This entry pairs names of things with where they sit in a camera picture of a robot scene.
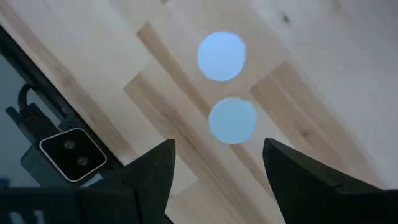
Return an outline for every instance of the projected light spot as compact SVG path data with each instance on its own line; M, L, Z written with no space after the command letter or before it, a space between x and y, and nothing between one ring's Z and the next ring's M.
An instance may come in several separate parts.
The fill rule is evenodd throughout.
M211 133L221 142L238 144L250 139L256 128L257 113L250 101L226 98L211 109Z
M199 45L198 66L209 79L227 81L237 76L246 61L246 45L233 33L215 32Z

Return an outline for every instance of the light wood panel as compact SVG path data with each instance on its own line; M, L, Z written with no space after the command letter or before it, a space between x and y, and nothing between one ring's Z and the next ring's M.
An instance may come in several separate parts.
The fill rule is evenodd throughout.
M264 138L398 187L396 9L392 0L0 0L0 23L124 164L176 139L167 208L176 224L283 223ZM241 36L248 56L222 83L196 61L219 30ZM252 138L230 146L207 124L229 96L258 113Z

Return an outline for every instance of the camera lens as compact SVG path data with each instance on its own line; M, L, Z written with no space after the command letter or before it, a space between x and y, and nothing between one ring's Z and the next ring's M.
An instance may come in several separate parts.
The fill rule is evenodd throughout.
M63 143L63 146L64 146L65 149L73 149L76 146L76 143L74 141L72 141L72 140L66 140Z
M87 166L88 162L89 162L89 160L85 156L81 156L77 159L77 164L80 166Z

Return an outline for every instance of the black cable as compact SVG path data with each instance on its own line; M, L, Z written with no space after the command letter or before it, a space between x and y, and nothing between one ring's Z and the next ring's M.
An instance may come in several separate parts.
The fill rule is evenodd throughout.
M18 93L18 106L20 110L27 108L27 93L30 89L36 90L36 87L31 84L25 84L22 86Z

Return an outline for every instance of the wooden table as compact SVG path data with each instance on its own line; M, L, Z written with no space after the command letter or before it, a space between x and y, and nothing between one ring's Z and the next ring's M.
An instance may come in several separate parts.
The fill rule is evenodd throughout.
M262 164L266 137L398 187L397 9L393 0L0 0L0 23L122 163L176 140L174 223L283 223ZM247 45L229 82L197 66L200 42L220 30ZM209 132L211 107L229 96L256 105L243 144Z

